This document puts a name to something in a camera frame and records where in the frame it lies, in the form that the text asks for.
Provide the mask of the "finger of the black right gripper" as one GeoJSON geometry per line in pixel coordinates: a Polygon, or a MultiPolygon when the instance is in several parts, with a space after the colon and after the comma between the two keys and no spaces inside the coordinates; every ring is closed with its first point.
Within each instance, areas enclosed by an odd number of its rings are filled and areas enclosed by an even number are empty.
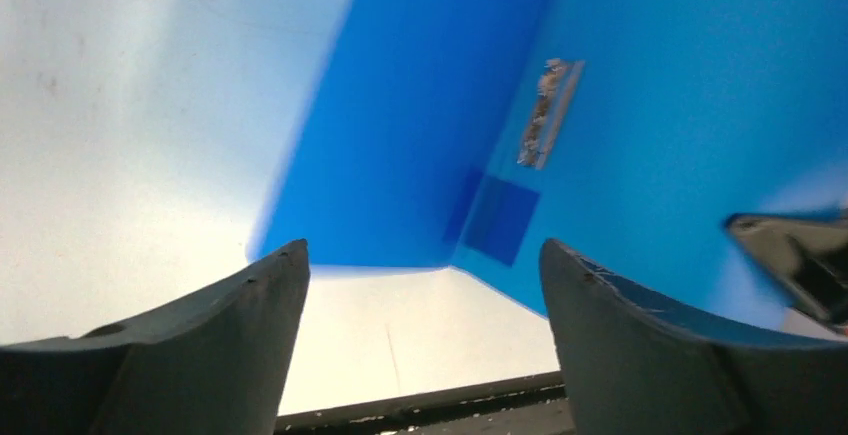
{"type": "Polygon", "coordinates": [[[822,327],[847,334],[847,216],[736,213],[724,230],[822,327]]]}

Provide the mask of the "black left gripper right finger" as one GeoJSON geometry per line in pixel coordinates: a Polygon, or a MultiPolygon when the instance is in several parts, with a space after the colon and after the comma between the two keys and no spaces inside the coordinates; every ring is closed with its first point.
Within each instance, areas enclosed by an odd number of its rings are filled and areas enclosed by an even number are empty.
{"type": "Polygon", "coordinates": [[[847,346],[682,303],[549,239],[539,273],[581,434],[843,434],[847,346]]]}

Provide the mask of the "blue plastic folder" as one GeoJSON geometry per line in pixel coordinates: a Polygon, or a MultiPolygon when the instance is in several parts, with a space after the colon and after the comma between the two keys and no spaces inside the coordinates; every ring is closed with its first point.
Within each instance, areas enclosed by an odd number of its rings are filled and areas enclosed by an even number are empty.
{"type": "Polygon", "coordinates": [[[248,253],[454,265],[543,313],[556,238],[775,328],[724,221],[846,204],[847,0],[352,0],[248,253]]]}

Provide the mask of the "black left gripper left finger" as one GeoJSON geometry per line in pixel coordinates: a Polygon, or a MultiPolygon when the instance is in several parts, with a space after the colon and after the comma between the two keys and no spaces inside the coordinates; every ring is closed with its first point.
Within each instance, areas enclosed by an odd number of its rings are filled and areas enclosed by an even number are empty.
{"type": "Polygon", "coordinates": [[[310,280],[292,241],[83,336],[1,349],[5,434],[270,434],[310,280]]]}

